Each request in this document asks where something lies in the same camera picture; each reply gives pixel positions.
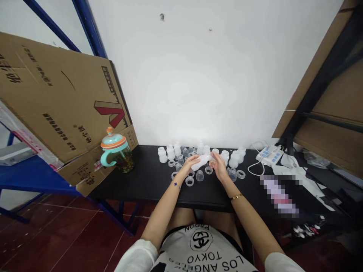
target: graphic print t-shirt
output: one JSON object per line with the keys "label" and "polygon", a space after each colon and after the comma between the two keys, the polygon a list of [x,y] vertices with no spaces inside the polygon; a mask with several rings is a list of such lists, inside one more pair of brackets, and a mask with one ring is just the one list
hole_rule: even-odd
{"label": "graphic print t-shirt", "polygon": [[[274,252],[265,260],[266,272],[304,272],[288,256]],[[155,246],[137,240],[122,256],[115,272],[251,272],[257,269],[209,225],[194,224],[170,234],[158,253]]]}
{"label": "graphic print t-shirt", "polygon": [[152,272],[246,271],[257,269],[209,225],[194,224],[170,234]]}

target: brown cardboard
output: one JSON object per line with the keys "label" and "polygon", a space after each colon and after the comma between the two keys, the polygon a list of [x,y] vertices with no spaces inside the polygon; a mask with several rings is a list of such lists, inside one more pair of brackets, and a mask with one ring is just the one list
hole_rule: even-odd
{"label": "brown cardboard", "polygon": [[294,141],[352,175],[363,178],[363,134],[307,119]]}
{"label": "brown cardboard", "polygon": [[363,60],[335,78],[324,91],[313,113],[363,124]]}
{"label": "brown cardboard", "polygon": [[[329,55],[331,49],[333,48],[336,40],[338,39],[340,33],[343,31],[345,25],[349,21],[353,11],[352,8],[357,6],[356,0],[345,0],[340,8],[340,11],[335,16],[332,24],[330,25],[327,33],[325,34],[321,44],[316,51],[314,58],[312,59],[308,69],[306,70],[304,76],[302,77],[296,91],[290,99],[286,107],[286,111],[296,110],[299,106],[301,100],[304,98],[306,92],[308,91],[311,83],[315,79],[318,71],[323,65],[325,59]],[[286,122],[286,117],[281,117],[279,124],[277,125],[273,138],[280,138],[284,132],[288,122]]]}
{"label": "brown cardboard", "polygon": [[0,32],[0,100],[63,163],[130,124],[112,63]]}
{"label": "brown cardboard", "polygon": [[[126,137],[131,150],[138,145],[133,125],[124,129],[121,134]],[[77,191],[79,191],[83,196],[87,196],[115,168],[115,166],[101,167],[99,170],[95,171],[95,163],[101,159],[103,152],[102,148],[97,146],[93,150],[61,168],[58,171],[58,174],[67,180],[69,184],[76,186]]]}

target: teal cup handle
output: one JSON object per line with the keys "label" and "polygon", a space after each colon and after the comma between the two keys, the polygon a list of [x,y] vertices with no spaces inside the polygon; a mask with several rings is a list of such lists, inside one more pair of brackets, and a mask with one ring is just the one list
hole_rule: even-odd
{"label": "teal cup handle", "polygon": [[102,156],[101,156],[101,164],[103,166],[111,167],[111,166],[114,166],[116,164],[115,161],[111,162],[110,164],[107,163],[107,156],[110,153],[111,153],[111,150],[105,150],[105,153],[102,154]]}

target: bracelet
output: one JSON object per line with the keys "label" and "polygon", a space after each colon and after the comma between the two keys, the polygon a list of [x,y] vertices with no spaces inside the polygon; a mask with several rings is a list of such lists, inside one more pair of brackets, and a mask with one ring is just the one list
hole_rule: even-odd
{"label": "bracelet", "polygon": [[234,197],[230,198],[230,200],[234,200],[234,199],[239,198],[239,197],[241,197],[241,196],[242,196],[242,193],[240,193],[239,195],[236,195],[236,196],[234,196]]}

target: woman's left hand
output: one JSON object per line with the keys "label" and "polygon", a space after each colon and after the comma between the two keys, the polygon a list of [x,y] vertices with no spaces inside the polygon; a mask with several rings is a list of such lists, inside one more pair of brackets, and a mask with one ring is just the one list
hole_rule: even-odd
{"label": "woman's left hand", "polygon": [[198,158],[199,158],[199,155],[194,155],[194,156],[187,158],[183,164],[183,167],[179,170],[179,172],[175,176],[174,180],[177,177],[180,177],[180,178],[182,178],[182,180],[184,180],[188,176],[188,174],[191,170],[191,166],[193,164],[200,162],[200,159],[198,159]]}

